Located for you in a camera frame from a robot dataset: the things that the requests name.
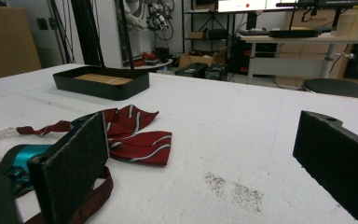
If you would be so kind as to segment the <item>large brown cardboard panel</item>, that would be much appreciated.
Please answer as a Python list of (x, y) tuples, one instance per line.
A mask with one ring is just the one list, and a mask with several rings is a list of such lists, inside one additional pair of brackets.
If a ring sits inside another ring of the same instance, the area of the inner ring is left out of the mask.
[(0, 77), (41, 68), (25, 10), (0, 7)]

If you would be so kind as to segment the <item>round white table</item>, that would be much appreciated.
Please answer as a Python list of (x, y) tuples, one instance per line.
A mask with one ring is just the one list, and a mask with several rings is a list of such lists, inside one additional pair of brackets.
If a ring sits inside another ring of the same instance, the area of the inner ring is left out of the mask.
[(133, 68), (138, 70), (159, 70), (160, 67), (168, 66), (171, 63), (172, 59), (169, 59), (166, 63), (137, 60), (135, 61)]

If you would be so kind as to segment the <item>computer monitor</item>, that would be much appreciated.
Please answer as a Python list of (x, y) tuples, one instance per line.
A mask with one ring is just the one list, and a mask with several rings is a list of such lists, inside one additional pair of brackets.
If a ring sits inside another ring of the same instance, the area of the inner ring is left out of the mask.
[(278, 4), (293, 4), (298, 0), (216, 0), (216, 11), (223, 12), (247, 12), (281, 10)]

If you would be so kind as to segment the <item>open cardboard box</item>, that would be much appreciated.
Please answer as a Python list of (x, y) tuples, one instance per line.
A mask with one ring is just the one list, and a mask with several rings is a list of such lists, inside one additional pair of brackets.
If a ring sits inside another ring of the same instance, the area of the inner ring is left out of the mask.
[(229, 47), (220, 50), (191, 50), (183, 53), (179, 58), (179, 68), (184, 68), (192, 63), (207, 63), (208, 65), (220, 64), (226, 61)]

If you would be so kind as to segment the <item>black keyboard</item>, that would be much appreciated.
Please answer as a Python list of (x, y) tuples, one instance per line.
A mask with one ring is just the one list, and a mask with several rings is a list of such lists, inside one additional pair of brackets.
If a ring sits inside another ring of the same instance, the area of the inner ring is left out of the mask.
[(318, 30), (272, 30), (268, 32), (269, 37), (273, 38), (308, 38), (317, 37)]

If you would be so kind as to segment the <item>white foam mat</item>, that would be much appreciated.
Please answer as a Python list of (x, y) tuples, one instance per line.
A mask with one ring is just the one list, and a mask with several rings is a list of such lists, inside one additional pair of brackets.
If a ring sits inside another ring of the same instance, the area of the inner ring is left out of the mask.
[(90, 224), (358, 224), (293, 155), (302, 111), (358, 134), (358, 99), (154, 74), (131, 104), (172, 134), (169, 161), (109, 160)]

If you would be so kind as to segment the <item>black computer tower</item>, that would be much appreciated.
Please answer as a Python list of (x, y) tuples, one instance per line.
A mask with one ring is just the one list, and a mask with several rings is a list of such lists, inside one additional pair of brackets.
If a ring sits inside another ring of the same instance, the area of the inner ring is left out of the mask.
[(205, 78), (207, 63), (191, 63), (175, 72), (177, 76)]
[(205, 78), (227, 81), (227, 66), (225, 64), (212, 64), (205, 70)]

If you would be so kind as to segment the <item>black metal frame post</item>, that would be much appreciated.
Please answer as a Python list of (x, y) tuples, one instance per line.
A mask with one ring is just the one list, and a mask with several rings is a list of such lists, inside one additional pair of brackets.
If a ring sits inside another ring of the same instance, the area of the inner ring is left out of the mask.
[(71, 5), (84, 63), (104, 67), (100, 38), (90, 0), (71, 0)]

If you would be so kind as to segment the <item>red striped bow tie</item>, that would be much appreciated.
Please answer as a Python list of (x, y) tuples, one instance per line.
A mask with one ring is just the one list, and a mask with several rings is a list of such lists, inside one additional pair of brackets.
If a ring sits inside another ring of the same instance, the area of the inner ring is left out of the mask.
[[(145, 112), (134, 105), (97, 113), (102, 113), (104, 117), (108, 158), (157, 166), (167, 164), (172, 144), (171, 133), (146, 130), (146, 126), (155, 119), (155, 114)], [(72, 130), (72, 125), (77, 120), (85, 117), (73, 121), (62, 120), (39, 130), (30, 126), (8, 128), (0, 130), (0, 138), (26, 134), (43, 136), (48, 133), (61, 133), (63, 138)], [(35, 192), (27, 161), (46, 152), (53, 145), (18, 145), (0, 159), (0, 224), (23, 223), (16, 200), (30, 191)], [(110, 195), (113, 187), (110, 173)], [(44, 224), (41, 211), (25, 224)]]

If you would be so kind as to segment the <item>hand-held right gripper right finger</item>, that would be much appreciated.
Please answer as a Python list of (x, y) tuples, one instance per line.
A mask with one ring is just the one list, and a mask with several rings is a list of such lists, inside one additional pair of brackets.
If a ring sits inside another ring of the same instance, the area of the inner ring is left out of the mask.
[(303, 111), (293, 156), (358, 220), (358, 135), (338, 119)]

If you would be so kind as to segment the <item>black rack with wooden base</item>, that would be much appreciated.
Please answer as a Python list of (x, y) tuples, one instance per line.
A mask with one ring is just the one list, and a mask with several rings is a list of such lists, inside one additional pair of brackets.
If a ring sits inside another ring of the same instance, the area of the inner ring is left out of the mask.
[(59, 90), (120, 101), (149, 88), (149, 73), (124, 67), (132, 60), (131, 41), (124, 27), (124, 0), (101, 0), (91, 4), (100, 38), (104, 67), (84, 65), (53, 75)]

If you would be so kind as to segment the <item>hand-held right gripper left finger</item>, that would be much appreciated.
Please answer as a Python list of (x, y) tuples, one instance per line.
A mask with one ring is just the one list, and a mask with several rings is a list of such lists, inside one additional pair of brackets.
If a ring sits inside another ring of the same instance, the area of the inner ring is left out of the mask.
[(27, 161), (44, 224), (84, 224), (110, 197), (102, 113), (86, 116)]

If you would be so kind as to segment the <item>white desk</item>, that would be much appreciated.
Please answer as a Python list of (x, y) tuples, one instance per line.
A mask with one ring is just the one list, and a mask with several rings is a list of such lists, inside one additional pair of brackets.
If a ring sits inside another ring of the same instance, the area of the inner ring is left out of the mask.
[[(267, 76), (288, 77), (321, 77), (328, 78), (332, 68), (338, 44), (358, 44), (358, 37), (320, 35), (318, 37), (304, 38), (274, 38), (266, 35), (241, 36), (241, 41), (250, 43), (251, 54), (247, 83), (253, 82), (254, 74)], [(257, 58), (255, 56), (258, 43), (283, 44), (328, 44), (329, 48), (322, 60), (305, 60), (290, 58)]]

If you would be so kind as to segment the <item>black metal shelf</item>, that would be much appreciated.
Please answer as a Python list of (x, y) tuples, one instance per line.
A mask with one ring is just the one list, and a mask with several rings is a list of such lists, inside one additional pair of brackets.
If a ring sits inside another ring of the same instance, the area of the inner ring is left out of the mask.
[(229, 45), (235, 16), (217, 10), (217, 0), (182, 0), (182, 50), (220, 50)]

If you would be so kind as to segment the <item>black round stool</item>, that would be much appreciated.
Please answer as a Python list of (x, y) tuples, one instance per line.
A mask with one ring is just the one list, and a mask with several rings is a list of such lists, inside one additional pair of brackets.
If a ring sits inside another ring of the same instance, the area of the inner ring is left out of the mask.
[(305, 80), (302, 88), (306, 91), (358, 98), (358, 83), (333, 78)]

